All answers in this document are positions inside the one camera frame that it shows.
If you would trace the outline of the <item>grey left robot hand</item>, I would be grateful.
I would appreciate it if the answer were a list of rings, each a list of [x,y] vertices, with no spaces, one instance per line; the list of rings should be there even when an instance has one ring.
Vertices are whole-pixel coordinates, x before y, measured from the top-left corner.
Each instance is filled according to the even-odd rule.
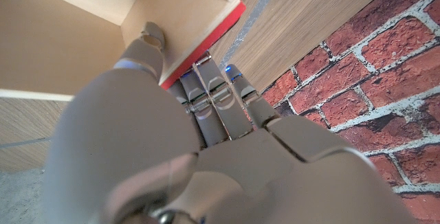
[[[374,164],[299,115],[281,116],[209,58],[169,90],[146,23],[67,105],[47,157],[48,223],[414,223]]]

